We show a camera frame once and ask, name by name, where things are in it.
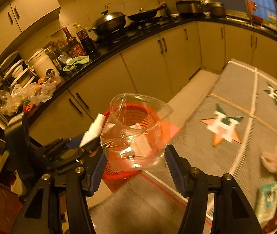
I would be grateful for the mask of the black kitchen countertop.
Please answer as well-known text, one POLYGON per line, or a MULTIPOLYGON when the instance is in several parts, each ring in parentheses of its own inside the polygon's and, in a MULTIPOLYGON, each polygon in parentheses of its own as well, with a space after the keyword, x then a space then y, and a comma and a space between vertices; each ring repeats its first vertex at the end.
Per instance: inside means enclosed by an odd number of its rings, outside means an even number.
POLYGON ((38 117, 52 104, 52 102, 55 101, 65 90, 69 88, 69 86, 79 80, 90 70, 100 65, 102 62, 108 60, 109 58, 125 50, 126 48, 129 48, 132 45, 139 43, 149 37, 191 22, 209 22, 231 25, 234 27, 239 27, 245 30, 259 33, 277 42, 277 31, 268 27, 261 27, 260 25, 252 25, 246 21, 239 22, 231 18, 205 17, 189 18, 184 20, 164 20, 162 25, 157 25, 155 27, 146 28, 143 30, 136 30, 133 32, 132 35, 128 37, 123 37, 120 42, 114 44, 111 48, 108 48, 108 50, 105 51, 102 55, 98 55, 95 59, 90 59, 87 64, 81 66, 79 69, 75 69, 73 72, 65 76, 64 82, 58 85, 57 89, 53 93, 53 97, 47 102, 39 104, 34 109, 32 109, 30 113, 27 114, 29 124, 32 125, 36 121, 36 119, 38 119, 38 117))

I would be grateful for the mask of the green white snack packet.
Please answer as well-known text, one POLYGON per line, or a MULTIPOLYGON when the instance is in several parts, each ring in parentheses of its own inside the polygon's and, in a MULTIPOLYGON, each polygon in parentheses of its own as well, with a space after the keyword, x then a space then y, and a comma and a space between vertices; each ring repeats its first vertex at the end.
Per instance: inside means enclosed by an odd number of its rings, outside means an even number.
POLYGON ((263 229, 271 220, 277 208, 277 181, 258 189, 255 215, 263 229))

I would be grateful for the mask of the green dish cloth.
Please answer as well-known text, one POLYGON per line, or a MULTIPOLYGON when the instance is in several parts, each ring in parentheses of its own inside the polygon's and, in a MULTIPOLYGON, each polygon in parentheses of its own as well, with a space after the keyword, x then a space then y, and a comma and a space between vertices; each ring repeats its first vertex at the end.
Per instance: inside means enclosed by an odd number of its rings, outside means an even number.
POLYGON ((70 72, 75 70, 80 65, 85 65, 90 61, 89 56, 79 56, 66 61, 66 65, 63 68, 64 72, 70 72))

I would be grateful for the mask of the white rice cooker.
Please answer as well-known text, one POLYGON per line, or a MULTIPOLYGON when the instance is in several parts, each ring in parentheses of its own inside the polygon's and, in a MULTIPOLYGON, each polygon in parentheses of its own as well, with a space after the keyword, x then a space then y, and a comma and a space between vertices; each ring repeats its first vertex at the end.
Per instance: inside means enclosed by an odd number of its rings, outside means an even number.
POLYGON ((46 77, 48 72, 54 72, 56 76, 60 75, 53 61, 43 48, 38 49, 29 60, 26 60, 26 64, 40 78, 46 77))

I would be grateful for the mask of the grey patterned table cloth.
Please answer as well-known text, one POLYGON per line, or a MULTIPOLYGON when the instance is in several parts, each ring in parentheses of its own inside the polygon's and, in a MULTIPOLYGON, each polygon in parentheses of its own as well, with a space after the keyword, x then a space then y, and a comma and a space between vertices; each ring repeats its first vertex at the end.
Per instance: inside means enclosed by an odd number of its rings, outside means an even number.
MULTIPOLYGON (((274 180, 260 160, 264 151, 277 146, 277 80, 264 72, 229 63, 221 75, 200 72, 192 80, 195 89, 210 91, 179 126, 171 144, 192 166, 209 175, 231 173, 252 206, 260 186, 274 180), (240 116, 235 127, 239 141, 213 145, 208 122, 221 108, 228 116, 240 116)), ((177 193, 170 172, 143 171, 129 179, 103 203, 90 209, 97 233, 177 233, 186 200, 177 193)))

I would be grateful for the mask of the dark sauce bottle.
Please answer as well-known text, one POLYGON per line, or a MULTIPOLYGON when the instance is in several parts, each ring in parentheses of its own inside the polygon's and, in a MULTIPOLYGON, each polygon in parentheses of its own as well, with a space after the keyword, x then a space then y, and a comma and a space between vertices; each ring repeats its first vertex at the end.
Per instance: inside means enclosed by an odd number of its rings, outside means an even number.
POLYGON ((74 23, 73 26, 76 28, 76 35, 80 40, 84 51, 87 55, 93 55, 96 51, 96 46, 94 41, 88 35, 88 32, 80 24, 74 23))

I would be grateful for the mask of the covered steel wok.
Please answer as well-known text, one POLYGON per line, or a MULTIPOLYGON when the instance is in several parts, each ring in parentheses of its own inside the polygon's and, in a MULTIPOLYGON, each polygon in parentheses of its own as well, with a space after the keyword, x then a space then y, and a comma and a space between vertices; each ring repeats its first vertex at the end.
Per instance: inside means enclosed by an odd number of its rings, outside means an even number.
POLYGON ((126 15, 122 12, 108 12, 109 5, 110 3, 105 5, 105 10, 101 13, 102 17, 92 24, 88 32, 94 32, 97 36, 106 36, 125 27, 126 15))

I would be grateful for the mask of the black frying pan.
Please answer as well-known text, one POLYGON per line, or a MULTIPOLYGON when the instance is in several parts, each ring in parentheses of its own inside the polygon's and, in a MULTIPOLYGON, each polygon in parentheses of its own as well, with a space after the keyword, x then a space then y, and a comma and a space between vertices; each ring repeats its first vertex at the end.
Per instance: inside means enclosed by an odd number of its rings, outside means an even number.
POLYGON ((146 21, 149 19, 154 18, 158 11, 161 9, 164 9, 167 6, 165 2, 160 3, 155 9, 152 10, 143 10, 140 9, 139 13, 133 14, 133 15, 128 15, 127 18, 131 20, 132 22, 142 22, 146 21))

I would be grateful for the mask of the steel pot on counter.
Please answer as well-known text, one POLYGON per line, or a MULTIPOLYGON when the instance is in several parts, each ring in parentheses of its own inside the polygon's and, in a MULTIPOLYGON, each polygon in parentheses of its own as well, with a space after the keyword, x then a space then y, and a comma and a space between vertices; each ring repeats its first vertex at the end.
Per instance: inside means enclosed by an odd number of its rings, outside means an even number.
POLYGON ((211 17, 214 17, 214 18, 226 17, 225 5, 220 2, 208 3, 208 10, 211 14, 211 17))

